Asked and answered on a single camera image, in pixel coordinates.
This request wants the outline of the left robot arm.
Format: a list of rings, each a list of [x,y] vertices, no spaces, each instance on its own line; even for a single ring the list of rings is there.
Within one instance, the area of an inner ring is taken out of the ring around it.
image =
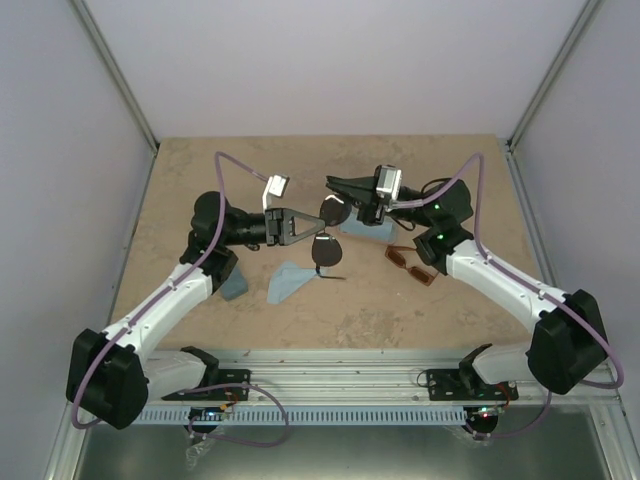
[[[76,337],[66,387],[72,411],[123,429],[150,400],[213,396],[223,378],[217,358],[195,347],[155,358],[156,347],[227,281],[238,261],[233,247],[289,246],[324,227],[322,219],[288,208],[248,213],[218,191],[200,195],[186,250],[169,277],[118,322]]]

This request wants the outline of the black round sunglasses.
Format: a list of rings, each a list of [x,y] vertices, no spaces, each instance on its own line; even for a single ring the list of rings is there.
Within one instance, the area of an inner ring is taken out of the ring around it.
[[[319,210],[319,217],[325,227],[335,227],[344,223],[351,212],[351,208],[336,194],[327,196]],[[334,235],[323,230],[314,236],[311,257],[315,263],[316,275],[321,279],[345,280],[345,277],[328,275],[325,270],[339,264],[343,258],[343,249]]]

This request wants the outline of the blue-grey glasses case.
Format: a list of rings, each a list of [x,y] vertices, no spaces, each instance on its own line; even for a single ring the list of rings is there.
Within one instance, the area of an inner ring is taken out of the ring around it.
[[[233,301],[249,290],[248,282],[238,265],[234,267],[227,280],[220,286],[218,293],[227,302]]]

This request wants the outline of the pink glasses case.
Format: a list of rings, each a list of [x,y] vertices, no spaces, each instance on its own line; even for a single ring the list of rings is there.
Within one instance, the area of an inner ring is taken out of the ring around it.
[[[353,210],[349,217],[338,226],[338,231],[344,235],[351,235],[360,239],[374,241],[385,245],[392,245],[397,240],[397,226],[385,219],[381,225],[367,226],[357,219],[357,210]]]

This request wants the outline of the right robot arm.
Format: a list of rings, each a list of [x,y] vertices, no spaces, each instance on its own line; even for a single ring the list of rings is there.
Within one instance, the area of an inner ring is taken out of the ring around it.
[[[481,292],[530,333],[526,343],[485,344],[460,361],[459,387],[467,397],[481,399],[495,384],[528,380],[566,394],[607,359],[606,333],[591,294],[568,294],[524,274],[489,252],[477,231],[463,227],[479,216],[464,181],[437,179],[417,191],[402,185],[400,170],[382,166],[369,177],[329,176],[326,185],[357,208],[367,226],[391,218],[424,227],[414,239],[421,261]]]

